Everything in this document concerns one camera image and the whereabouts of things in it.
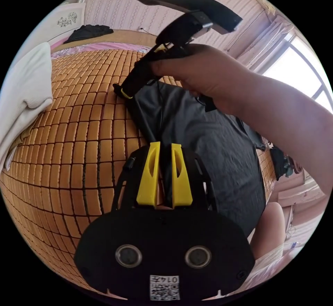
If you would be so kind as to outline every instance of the white blanket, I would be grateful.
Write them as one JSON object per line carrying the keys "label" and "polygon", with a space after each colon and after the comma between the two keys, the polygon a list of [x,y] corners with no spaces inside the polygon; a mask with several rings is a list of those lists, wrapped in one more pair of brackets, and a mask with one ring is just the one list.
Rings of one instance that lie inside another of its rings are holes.
{"label": "white blanket", "polygon": [[8,71],[0,91],[0,172],[14,140],[52,103],[51,74],[47,42],[36,46]]}

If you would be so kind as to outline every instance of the pink bed sheet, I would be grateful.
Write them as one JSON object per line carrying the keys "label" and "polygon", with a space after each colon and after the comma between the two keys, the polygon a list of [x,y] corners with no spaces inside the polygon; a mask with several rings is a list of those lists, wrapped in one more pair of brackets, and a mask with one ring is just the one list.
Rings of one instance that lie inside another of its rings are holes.
{"label": "pink bed sheet", "polygon": [[132,50],[132,51],[147,53],[151,48],[130,43],[98,42],[98,43],[90,43],[90,44],[85,44],[83,46],[63,49],[56,52],[51,52],[51,58],[55,59],[61,56],[72,55],[84,51],[108,50],[108,49]]}

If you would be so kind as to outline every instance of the yellow bracket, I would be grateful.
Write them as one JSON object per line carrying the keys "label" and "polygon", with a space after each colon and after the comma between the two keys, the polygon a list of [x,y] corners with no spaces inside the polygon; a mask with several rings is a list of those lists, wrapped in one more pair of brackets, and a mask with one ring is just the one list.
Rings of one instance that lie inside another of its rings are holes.
{"label": "yellow bracket", "polygon": [[150,143],[136,201],[138,205],[157,205],[160,142]]}
{"label": "yellow bracket", "polygon": [[171,144],[172,206],[190,206],[193,202],[183,152],[180,144]]}

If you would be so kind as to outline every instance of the black cable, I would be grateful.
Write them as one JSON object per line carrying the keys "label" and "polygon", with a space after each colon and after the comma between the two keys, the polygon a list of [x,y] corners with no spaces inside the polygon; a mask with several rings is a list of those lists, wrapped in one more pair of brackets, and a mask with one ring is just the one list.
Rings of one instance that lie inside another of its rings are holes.
{"label": "black cable", "polygon": [[147,32],[147,31],[146,31],[145,29],[143,29],[143,28],[141,28],[140,30],[146,32],[147,34],[150,34],[150,35],[155,36],[154,34],[152,34],[152,33],[150,33],[150,32]]}

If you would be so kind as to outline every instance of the sticker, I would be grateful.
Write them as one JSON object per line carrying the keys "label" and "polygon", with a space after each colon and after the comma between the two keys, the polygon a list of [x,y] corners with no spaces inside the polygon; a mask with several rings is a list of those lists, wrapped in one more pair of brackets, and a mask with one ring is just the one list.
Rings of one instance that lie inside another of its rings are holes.
{"label": "sticker", "polygon": [[179,276],[150,275],[150,300],[180,300]]}

